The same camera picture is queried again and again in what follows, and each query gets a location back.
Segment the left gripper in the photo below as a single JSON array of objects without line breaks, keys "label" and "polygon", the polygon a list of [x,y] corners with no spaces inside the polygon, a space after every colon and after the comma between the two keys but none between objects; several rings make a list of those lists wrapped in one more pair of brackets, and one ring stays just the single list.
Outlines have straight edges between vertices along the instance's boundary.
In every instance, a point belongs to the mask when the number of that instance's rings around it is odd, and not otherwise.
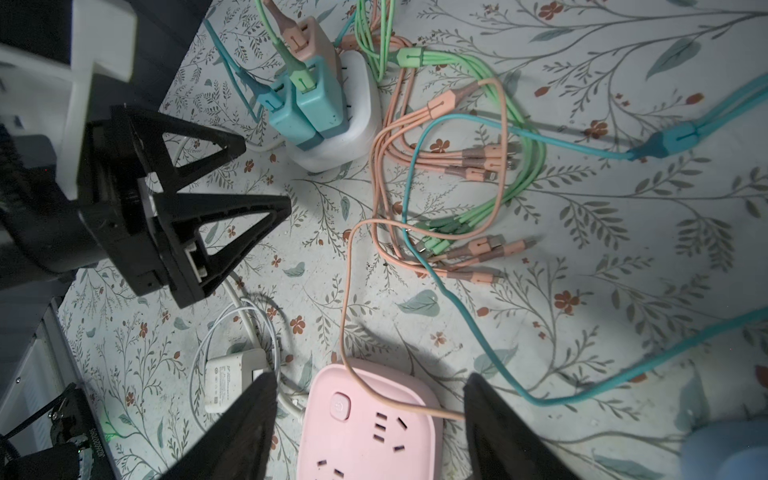
[{"label": "left gripper", "polygon": [[[217,150],[184,164],[189,144]],[[137,106],[86,128],[69,200],[52,167],[23,164],[1,131],[1,286],[56,280],[110,261],[133,292],[163,287],[180,308],[210,297],[292,213],[284,195],[176,193],[236,159],[245,139]],[[150,174],[162,190],[151,192]]]}]

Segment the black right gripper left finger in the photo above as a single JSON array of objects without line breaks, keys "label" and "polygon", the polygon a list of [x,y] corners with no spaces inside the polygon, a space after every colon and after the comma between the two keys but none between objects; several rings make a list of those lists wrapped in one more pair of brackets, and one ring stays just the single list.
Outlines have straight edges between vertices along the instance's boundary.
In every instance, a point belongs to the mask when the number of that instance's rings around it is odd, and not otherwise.
[{"label": "black right gripper left finger", "polygon": [[165,479],[265,477],[277,416],[276,375],[260,375],[224,412]]}]

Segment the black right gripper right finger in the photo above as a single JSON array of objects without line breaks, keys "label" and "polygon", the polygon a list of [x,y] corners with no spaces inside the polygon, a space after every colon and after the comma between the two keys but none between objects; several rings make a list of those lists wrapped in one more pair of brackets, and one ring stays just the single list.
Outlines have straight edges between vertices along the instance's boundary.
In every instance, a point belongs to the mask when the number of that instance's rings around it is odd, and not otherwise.
[{"label": "black right gripper right finger", "polygon": [[481,375],[464,386],[466,438],[474,479],[575,479]]}]

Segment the pink power strip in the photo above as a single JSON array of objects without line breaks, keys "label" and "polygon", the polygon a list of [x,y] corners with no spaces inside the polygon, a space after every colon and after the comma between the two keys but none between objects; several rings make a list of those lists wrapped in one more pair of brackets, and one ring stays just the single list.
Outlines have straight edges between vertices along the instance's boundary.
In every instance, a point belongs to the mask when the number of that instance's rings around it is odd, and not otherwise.
[{"label": "pink power strip", "polygon": [[442,440],[440,419],[381,403],[334,363],[311,383],[296,477],[437,479]]}]

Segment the pink USB charger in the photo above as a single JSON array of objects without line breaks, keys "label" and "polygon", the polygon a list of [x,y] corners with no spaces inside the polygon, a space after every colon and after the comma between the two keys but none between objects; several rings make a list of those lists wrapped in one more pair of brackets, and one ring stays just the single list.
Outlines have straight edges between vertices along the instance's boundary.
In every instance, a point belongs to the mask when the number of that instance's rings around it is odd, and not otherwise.
[{"label": "pink USB charger", "polygon": [[341,64],[335,47],[315,17],[309,16],[297,23],[283,14],[273,1],[264,1],[263,4],[276,20],[283,40],[297,59],[307,62],[314,57],[322,57],[336,71],[336,75],[340,75]]}]

